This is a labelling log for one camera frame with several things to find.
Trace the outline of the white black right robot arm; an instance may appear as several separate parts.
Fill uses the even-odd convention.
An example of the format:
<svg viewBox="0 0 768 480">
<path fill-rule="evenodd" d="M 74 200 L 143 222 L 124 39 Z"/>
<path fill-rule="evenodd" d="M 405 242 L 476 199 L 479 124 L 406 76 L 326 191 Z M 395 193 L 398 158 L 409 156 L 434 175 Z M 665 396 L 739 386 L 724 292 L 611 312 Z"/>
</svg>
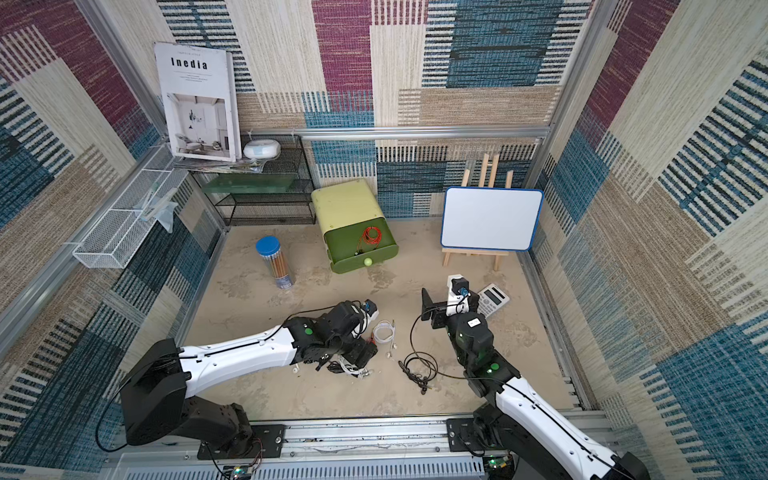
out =
<svg viewBox="0 0 768 480">
<path fill-rule="evenodd" d="M 463 378 L 485 404 L 473 413 L 478 441 L 521 457 L 546 479 L 648 479 L 635 455 L 619 455 L 577 428 L 542 399 L 494 346 L 494 335 L 477 310 L 479 296 L 451 287 L 444 302 L 421 291 L 420 319 L 444 329 L 463 368 Z"/>
</svg>

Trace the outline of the green drawer cabinet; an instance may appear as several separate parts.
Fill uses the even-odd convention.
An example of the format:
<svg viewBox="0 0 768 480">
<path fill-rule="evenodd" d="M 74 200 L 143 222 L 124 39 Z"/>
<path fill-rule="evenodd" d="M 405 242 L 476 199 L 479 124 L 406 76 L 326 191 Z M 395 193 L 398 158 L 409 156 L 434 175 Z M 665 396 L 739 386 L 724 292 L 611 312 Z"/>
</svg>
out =
<svg viewBox="0 0 768 480">
<path fill-rule="evenodd" d="M 366 181 L 357 179 L 323 187 L 313 191 L 311 199 L 334 273 L 368 268 L 398 255 L 399 246 Z M 381 230 L 378 246 L 361 241 L 369 226 Z"/>
</svg>

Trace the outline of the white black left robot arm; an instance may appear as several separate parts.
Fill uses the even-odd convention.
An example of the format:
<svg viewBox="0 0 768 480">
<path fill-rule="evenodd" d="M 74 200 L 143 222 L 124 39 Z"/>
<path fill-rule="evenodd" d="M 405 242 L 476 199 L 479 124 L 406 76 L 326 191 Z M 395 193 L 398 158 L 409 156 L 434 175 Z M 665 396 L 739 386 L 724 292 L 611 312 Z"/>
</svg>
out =
<svg viewBox="0 0 768 480">
<path fill-rule="evenodd" d="M 322 368 L 338 356 L 363 369 L 377 353 L 364 339 L 379 310 L 371 300 L 342 301 L 302 311 L 251 336 L 181 347 L 156 342 L 118 389 L 126 445 L 142 446 L 166 436 L 200 441 L 211 458 L 256 456 L 264 439 L 254 432 L 244 408 L 201 398 L 209 388 L 258 371 L 313 364 Z"/>
</svg>

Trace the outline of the red earphones with metal buds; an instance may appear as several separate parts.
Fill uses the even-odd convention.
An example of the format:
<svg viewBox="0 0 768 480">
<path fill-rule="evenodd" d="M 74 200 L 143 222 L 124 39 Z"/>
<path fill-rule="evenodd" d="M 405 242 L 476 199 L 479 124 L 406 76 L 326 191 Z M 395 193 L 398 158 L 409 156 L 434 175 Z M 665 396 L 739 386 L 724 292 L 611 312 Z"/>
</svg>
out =
<svg viewBox="0 0 768 480">
<path fill-rule="evenodd" d="M 361 235 L 361 241 L 368 245 L 378 246 L 382 241 L 381 230 L 376 226 L 366 227 Z"/>
</svg>

